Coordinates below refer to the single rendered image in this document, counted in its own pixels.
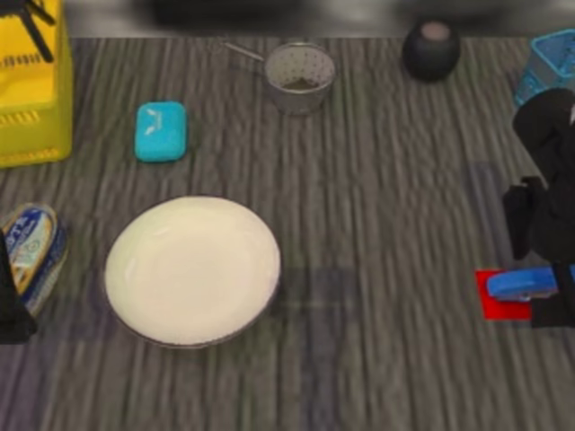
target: wood grain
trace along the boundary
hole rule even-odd
[[[526,41],[466,40],[456,72],[423,85],[399,40],[317,40],[340,76],[305,118],[280,115],[258,65],[215,42],[74,40],[73,155],[0,172],[3,211],[47,202],[72,238],[40,334],[0,347],[0,429],[572,429],[572,331],[485,322],[473,283],[517,265],[499,199],[536,172],[510,126]],[[189,110],[189,153],[137,163],[138,105],[166,99]],[[198,351],[134,338],[101,295],[119,232],[188,194],[252,208],[284,269],[255,326]]]

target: yellow basket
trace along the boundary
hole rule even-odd
[[[57,24],[33,19],[53,63],[42,60],[20,18],[0,18],[0,167],[54,162],[72,150],[74,72],[62,1],[42,3]]]

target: metal strainer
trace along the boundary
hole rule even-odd
[[[332,57],[313,43],[280,45],[267,57],[230,42],[223,43],[263,63],[271,99],[279,110],[290,115],[304,115],[319,109],[335,80]]]

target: black ball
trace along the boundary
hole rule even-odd
[[[421,22],[405,38],[402,61],[415,79],[435,82],[447,78],[461,56],[461,40],[456,31],[440,21]]]

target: red mat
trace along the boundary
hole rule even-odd
[[[531,305],[529,303],[499,302],[487,293],[488,278],[500,272],[504,271],[475,271],[475,280],[482,301],[483,317],[487,321],[530,321]]]

